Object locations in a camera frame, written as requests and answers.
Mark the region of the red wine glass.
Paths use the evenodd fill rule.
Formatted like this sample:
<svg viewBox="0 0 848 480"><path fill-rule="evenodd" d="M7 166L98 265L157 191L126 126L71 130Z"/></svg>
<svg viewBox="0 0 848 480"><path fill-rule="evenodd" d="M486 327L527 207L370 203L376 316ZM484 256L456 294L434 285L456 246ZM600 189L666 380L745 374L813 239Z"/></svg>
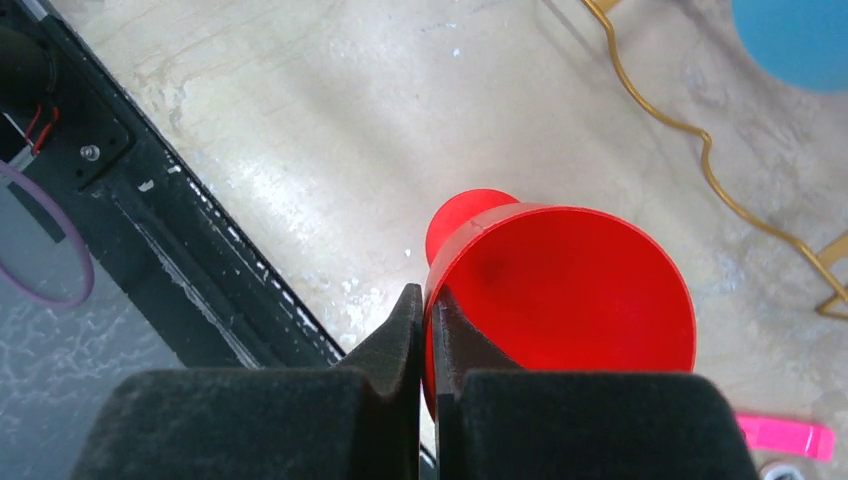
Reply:
<svg viewBox="0 0 848 480"><path fill-rule="evenodd" d="M695 367L695 310L681 272L653 238L619 217L473 189L436 211L425 253L426 305L448 290L521 367Z"/></svg>

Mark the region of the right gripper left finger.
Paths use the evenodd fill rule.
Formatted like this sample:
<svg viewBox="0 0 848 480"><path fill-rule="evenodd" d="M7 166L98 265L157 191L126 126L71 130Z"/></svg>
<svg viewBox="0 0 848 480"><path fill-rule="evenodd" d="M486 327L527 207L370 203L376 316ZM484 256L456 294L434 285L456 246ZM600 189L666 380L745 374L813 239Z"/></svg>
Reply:
<svg viewBox="0 0 848 480"><path fill-rule="evenodd" d="M422 290L329 368L153 370L110 395L75 479L415 479Z"/></svg>

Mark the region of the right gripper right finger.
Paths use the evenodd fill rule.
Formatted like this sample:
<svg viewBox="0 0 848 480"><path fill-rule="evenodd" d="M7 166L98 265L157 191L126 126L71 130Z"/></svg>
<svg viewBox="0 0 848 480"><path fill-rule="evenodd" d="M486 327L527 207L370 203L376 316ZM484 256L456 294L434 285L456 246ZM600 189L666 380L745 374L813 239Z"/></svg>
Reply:
<svg viewBox="0 0 848 480"><path fill-rule="evenodd" d="M754 479L732 409L703 377L519 367L449 290L431 330L443 479Z"/></svg>

